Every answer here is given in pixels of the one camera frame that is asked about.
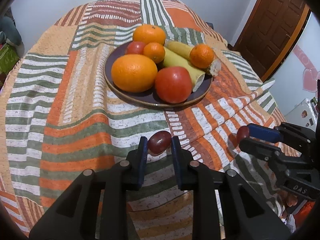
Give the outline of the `person's right hand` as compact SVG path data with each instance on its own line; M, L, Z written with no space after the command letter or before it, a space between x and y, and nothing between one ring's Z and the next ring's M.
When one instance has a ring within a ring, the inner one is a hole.
M298 203L298 197L294 194L288 193L285 197L285 203L288 207L295 206Z

